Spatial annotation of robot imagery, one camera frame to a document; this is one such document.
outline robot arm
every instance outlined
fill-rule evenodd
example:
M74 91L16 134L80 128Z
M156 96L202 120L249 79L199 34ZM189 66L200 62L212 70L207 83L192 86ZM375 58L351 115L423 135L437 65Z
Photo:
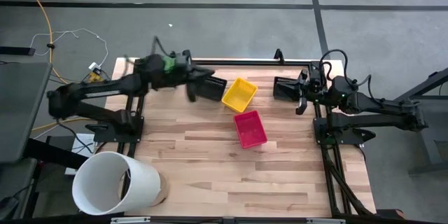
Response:
M195 84L214 74L214 70L195 66L191 62L190 51L181 55L172 53L169 57L149 55L138 59L134 64L134 73L118 80L104 80L98 83L71 83L54 91L47 92L48 110L55 119L69 116L83 116L111 123L117 132L135 132L140 118L131 111L108 109L82 102L84 99L127 95L144 97L150 89L187 85L190 101L195 101Z
M314 121L316 138L321 142L344 144L361 144L375 137L375 133L359 127L394 126L402 130L418 132L427 127L421 109L413 101L389 101L374 99L358 91L357 85L350 85L352 80L344 76L336 76L331 80L325 78L323 68L312 67L311 72L302 71L296 81L277 83L291 99L300 101L296 113L303 114L307 102L314 102L339 108L345 114L361 112L377 113L377 115L347 116L343 113L330 113L327 118ZM325 83L331 81L327 89Z

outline wooden table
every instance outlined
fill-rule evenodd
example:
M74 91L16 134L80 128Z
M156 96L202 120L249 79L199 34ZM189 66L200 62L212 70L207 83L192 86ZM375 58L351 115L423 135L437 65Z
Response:
M332 62L331 76L342 74ZM113 78L125 62L117 59ZM145 216L329 217L330 207L321 149L312 129L314 109L296 115L297 104L274 100L275 76L297 78L298 66L211 66L215 76L237 77L258 86L246 111L257 110L268 142L242 149L233 123L236 113L217 101L190 103L185 88L151 90L143 109L145 125L135 158L168 178L168 198L158 206L130 211ZM106 108L123 109L126 97L108 97ZM104 150L116 151L109 143ZM361 152L341 146L346 181L364 205L375 212ZM340 189L336 186L340 209Z

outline gray floor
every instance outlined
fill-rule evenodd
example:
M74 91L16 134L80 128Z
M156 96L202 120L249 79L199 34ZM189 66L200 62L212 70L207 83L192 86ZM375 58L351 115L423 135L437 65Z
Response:
M42 0L104 1L181 4L312 4L312 0ZM325 5L442 6L448 0L319 0ZM318 59L319 36L313 10L191 9L191 8L46 8L55 31L87 28L107 40L109 56L104 69L113 70L115 58L127 53L144 56L152 36L158 35L168 50L191 49L195 57L271 58L277 48L285 57ZM0 7L0 44L28 46L36 33L46 33L45 20L35 7ZM448 66L448 13L446 11L323 10L323 26L329 49L349 55L350 77L372 74L377 97L393 99L434 71ZM79 32L57 42L55 68L72 79L81 79L91 62L100 62L104 44ZM42 53L47 38L35 40ZM11 57L0 60L46 61L47 56ZM48 89L54 89L50 83ZM448 93L448 86L442 89ZM94 101L103 104L104 100ZM53 120L41 105L36 126ZM87 132L82 124L73 125ZM407 170L426 163L418 134L398 129L376 129L377 138L366 144L367 169L378 209L402 209L410 219L448 223L448 174L409 177ZM52 134L67 134L56 129ZM40 199L38 215L64 214L55 203L70 200L67 187L56 188Z

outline white cylinder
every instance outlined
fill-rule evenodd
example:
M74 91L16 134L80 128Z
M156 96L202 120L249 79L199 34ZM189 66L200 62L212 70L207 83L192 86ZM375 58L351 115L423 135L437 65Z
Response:
M120 178L129 169L130 185L120 199ZM106 151L87 159L76 172L72 195L86 214L113 214L149 207L160 192L160 176L148 164Z

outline cable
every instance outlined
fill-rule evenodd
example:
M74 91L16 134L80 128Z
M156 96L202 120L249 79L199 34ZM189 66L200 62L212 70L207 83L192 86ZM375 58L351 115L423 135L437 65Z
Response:
M442 83L442 84L440 85L440 87L439 87L439 95L441 95L440 93L441 93L441 91L442 91L443 84L445 84L445 83Z
M322 63L322 66L326 65L326 64L330 67L330 69L328 70L327 76L325 76L325 71L322 71L322 69L319 69L319 72L321 73L322 87L327 86L327 80L332 81L332 78L330 78L330 73L331 73L331 70L333 69L333 66L329 62Z
M11 63L20 63L20 62L5 62L5 61L3 61L3 60L0 60L0 65L2 65L2 64L11 64Z
M165 49L163 48L163 46L162 46L162 44L161 44L161 42L160 42L160 40L159 40L159 38L158 38L157 36L154 36L153 44L151 45L151 54L152 54L152 55L155 53L155 46L156 46L156 45L159 46L160 50L162 51L162 53L165 54L165 56L168 56L168 57L169 57L168 53L167 53L167 52L165 51Z
M53 127L51 127L50 129L47 129L46 131L40 133L38 136L33 137L34 139L39 139L39 137L42 137L44 134L49 133L50 131L54 130L55 128L59 127L59 125L55 125Z
M72 119L63 120L63 121L61 121L61 123L70 123L70 122L76 122L76 121L79 121L79 120L92 120L92 119L89 119L89 118L72 118ZM35 127L35 128L32 129L32 131L34 131L34 130L42 130L42 129L45 129L47 127L51 127L51 126L57 125L57 124L58 124L57 122L52 122L52 123L49 123L49 124L44 125L44 126Z
M56 83L60 83L60 84L63 84L63 85L66 85L65 83L63 83L62 81L58 81L58 80L53 80L53 79L51 79L51 78L49 78L48 79L49 81L53 81L53 82L56 82Z
M46 20L46 22L47 22L47 25L48 25L48 34L47 34L47 35L50 36L50 42L49 42L49 44L48 44L47 46L49 47L49 49L48 49L47 52L44 53L43 55L46 55L47 53L50 53L50 63L51 63L51 64L53 63L53 48L54 48L54 44L53 44L53 43L56 42L58 39L62 38L62 36L65 35L65 34L68 33L68 32L72 33L76 38L78 38L77 35L74 34L74 32L77 32L77 31L80 31L80 30L84 30L84 31L90 32L91 34L94 34L94 35L97 37L97 39L99 39L99 40L101 40L101 41L104 42L104 47L106 48L106 56L104 56L104 59L101 61L101 63L99 64L99 66L101 66L101 65L106 61L106 58L107 58L107 56L109 55L109 50L107 49L107 42L106 42L104 39L100 38L100 37L98 36L98 34L94 33L93 31L89 31L88 29L81 28L81 29L77 29L77 30L75 30L75 31L55 31L54 33L62 33L62 35L61 35L59 38L57 38L56 41L53 41L53 32L52 32L52 30L51 30L51 24L50 24L50 20L48 19L47 13L45 12L45 9L43 8L41 2L40 2L39 0L36 0L36 2L37 2L37 4L39 5L39 7L41 8L42 13L43 13L43 15L44 15L44 17L45 17L45 20ZM33 44L34 38L35 38L36 36L38 36L38 35L44 35L44 34L36 34L36 35L34 35L34 36L33 36L33 39L31 40L31 45ZM53 72L55 73L55 75L56 75L56 76L57 76L63 83L65 83L65 84L69 84L68 82L66 82L66 81L59 75L59 73L56 71L56 69L55 69L54 67L52 68L52 70L53 70Z
M62 77L64 80L66 80L66 81L73 81L73 82L80 82L79 80L72 80L72 79L69 79L69 78L65 78L65 77Z
M75 36L75 38L79 39L79 36L77 36L77 35L75 34L75 32L79 32L79 31L85 31L85 32L88 32L88 33L90 33L90 34L96 36L97 39L99 39L100 41L102 41L102 42L104 43L104 48L106 49L106 54L105 54L103 60L101 61L101 63L99 64L99 66L101 67L101 66L104 64L104 62L106 61L107 57L109 56L109 49L107 48L107 41L105 41L104 39L102 39L98 34L94 33L93 31L90 31L89 29L86 29L86 28L80 28L80 29L76 29L76 30L73 30L73 31L53 31L54 34L55 34L55 33L62 34L61 36L57 37L57 38L53 41L53 43L55 43L55 42L58 41L60 38L62 38L63 35L68 34L68 33L73 34L73 36ZM32 47L32 46L33 46L34 39L35 39L37 36L48 36L48 35L49 35L49 34L35 34L35 35L33 36L32 40L31 40L31 44L30 44L29 47ZM49 52L50 52L50 49L48 49L48 50L47 50L45 53L43 53L43 54L35 53L35 55L44 56L44 55L46 55L46 54L49 53Z
M332 50L329 50L328 52L324 53L324 54L322 55L322 58L319 60L319 71L320 71L320 72L324 72L324 69L323 69L322 67L323 67L324 64L328 64L328 65L330 66L330 70L329 70L329 72L327 73L326 78L327 78L329 81L331 81L331 79L329 78L329 77L330 77L329 74L330 74L330 71L331 71L331 63L329 63L329 62L323 62L323 59L325 59L325 57L327 57L330 53L333 53L333 52L339 52L339 53L342 53L342 55L344 56L344 59L345 59L345 62L344 62L344 79L345 79L345 81L346 81L352 88L359 88L360 86L362 86L364 83L367 82L367 88L368 88L368 91L369 91L370 99L371 99L374 103L378 104L380 107L383 107L382 101L384 100L384 98L381 98L380 101L378 101L377 99L375 99L375 98L373 97L372 90L371 90L371 87L370 87L370 83L371 83L371 80L372 80L372 75L370 75L370 74L367 75L367 77L365 77L365 79L364 79L363 81L361 81L360 83L357 83L357 82L356 82L356 79L354 79L352 82L349 81L349 79L347 78L347 65L348 65L348 63L349 63L349 58L347 57L347 54L346 54L343 50L340 50L340 49L332 49ZM418 106L419 104L420 104L419 102L415 102L415 103L410 104L410 105L400 104L400 105L396 105L396 106L397 106L397 107L415 107L415 106Z
M357 147L361 151L361 153L363 154L364 162L367 162L367 160L365 158L364 150L361 148L361 146L359 144L354 144L354 146Z
M76 135L76 133L75 133L71 128L69 128L69 127L63 125L62 123L60 123L60 122L59 122L59 119L56 120L56 123L57 123L59 126L63 127L64 129L69 130L69 131L75 136L75 139L76 139L80 144L82 144L84 147L86 147L86 148L89 150L89 152L90 152L91 154L93 154L93 152L87 147L87 145L85 145L85 143L84 143L83 141L81 141L81 140L78 138L78 135Z
M85 146L79 146L79 147L75 147L75 148L72 148L71 150L76 150L76 149L79 149L79 148L81 148L80 150L78 150L77 152L76 152L76 154L79 154L81 151L83 151L86 147Z
M45 9L43 8L41 2L39 0L36 0L37 4L39 5L39 7L41 8L41 11L43 13L43 16L45 17L45 20L47 21L47 25L48 25L48 34L50 35L50 42L47 45L50 49L48 49L48 51L50 52L50 63L53 63L53 49L50 46L53 46L53 33L51 31L51 24L50 24L50 20L48 19L47 13L45 12ZM61 78L61 76L58 74L58 72L56 71L56 69L53 67L52 68L53 72L55 72L56 76L63 82L68 84L64 79Z

